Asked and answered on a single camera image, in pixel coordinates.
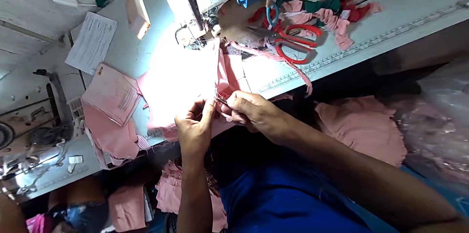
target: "plastic bag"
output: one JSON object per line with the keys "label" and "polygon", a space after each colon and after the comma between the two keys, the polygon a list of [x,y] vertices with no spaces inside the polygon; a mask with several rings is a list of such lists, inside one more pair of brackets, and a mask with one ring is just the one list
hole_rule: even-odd
{"label": "plastic bag", "polygon": [[469,128],[469,54],[460,57],[418,81],[425,98]]}
{"label": "plastic bag", "polygon": [[396,109],[394,119],[409,152],[404,164],[442,186],[469,195],[469,132],[424,97],[393,96],[385,102]]}

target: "pink checkered fabric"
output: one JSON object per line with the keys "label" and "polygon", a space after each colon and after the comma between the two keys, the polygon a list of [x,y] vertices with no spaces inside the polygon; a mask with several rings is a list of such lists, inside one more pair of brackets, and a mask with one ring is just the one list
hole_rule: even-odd
{"label": "pink checkered fabric", "polygon": [[138,137],[138,147],[141,149],[141,150],[149,150],[151,147],[150,145],[148,144],[148,141],[140,136],[140,135],[137,135]]}

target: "person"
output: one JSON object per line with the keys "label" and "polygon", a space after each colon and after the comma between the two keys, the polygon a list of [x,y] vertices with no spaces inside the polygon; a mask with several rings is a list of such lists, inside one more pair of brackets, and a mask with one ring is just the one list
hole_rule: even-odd
{"label": "person", "polygon": [[[263,148],[266,153],[280,152],[273,161],[241,168],[234,180],[220,185],[229,232],[370,232],[350,212],[350,199],[401,232],[469,232],[467,221],[433,189],[315,130],[260,95],[236,91],[227,104],[221,106],[223,113],[272,143]],[[215,114],[214,99],[199,98],[175,118],[183,167],[179,233],[212,228],[204,156],[213,146]],[[292,151],[305,161],[290,157]]]}
{"label": "person", "polygon": [[[29,226],[32,232],[99,233],[109,213],[101,185],[94,176],[52,191],[48,209]],[[0,194],[0,229],[2,233],[28,232],[20,207],[6,194]]]}

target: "red-handled scissors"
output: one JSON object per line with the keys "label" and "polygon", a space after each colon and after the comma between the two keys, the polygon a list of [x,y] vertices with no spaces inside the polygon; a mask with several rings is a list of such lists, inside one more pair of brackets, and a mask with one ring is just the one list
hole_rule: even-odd
{"label": "red-handled scissors", "polygon": [[[250,31],[260,35],[261,37],[268,37],[272,38],[275,41],[276,47],[275,49],[277,50],[277,54],[279,56],[282,56],[285,58],[287,61],[294,63],[294,64],[305,64],[311,61],[312,55],[314,54],[312,49],[304,47],[300,44],[307,45],[309,47],[315,47],[318,44],[316,44],[313,40],[308,39],[308,38],[303,38],[299,36],[292,36],[288,35],[287,32],[292,30],[292,29],[303,29],[307,30],[310,32],[313,32],[316,34],[316,36],[321,36],[322,31],[315,26],[307,25],[307,24],[297,24],[297,25],[291,25],[287,27],[284,31],[280,30],[278,33],[273,32],[264,28],[252,28],[252,27],[247,27]],[[299,52],[305,53],[306,57],[303,60],[295,60],[287,56],[283,50],[282,46],[285,45],[293,50],[297,50]]]}

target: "hand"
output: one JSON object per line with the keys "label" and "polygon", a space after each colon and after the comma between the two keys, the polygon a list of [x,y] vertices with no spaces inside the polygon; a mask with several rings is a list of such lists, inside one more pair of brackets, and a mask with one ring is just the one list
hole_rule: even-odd
{"label": "hand", "polygon": [[203,160],[212,138],[214,114],[215,100],[199,98],[174,119],[183,162]]}
{"label": "hand", "polygon": [[223,113],[231,115],[233,121],[245,125],[251,132],[262,132],[277,145],[287,145],[305,125],[259,94],[235,91],[226,102],[229,107],[223,105]]}

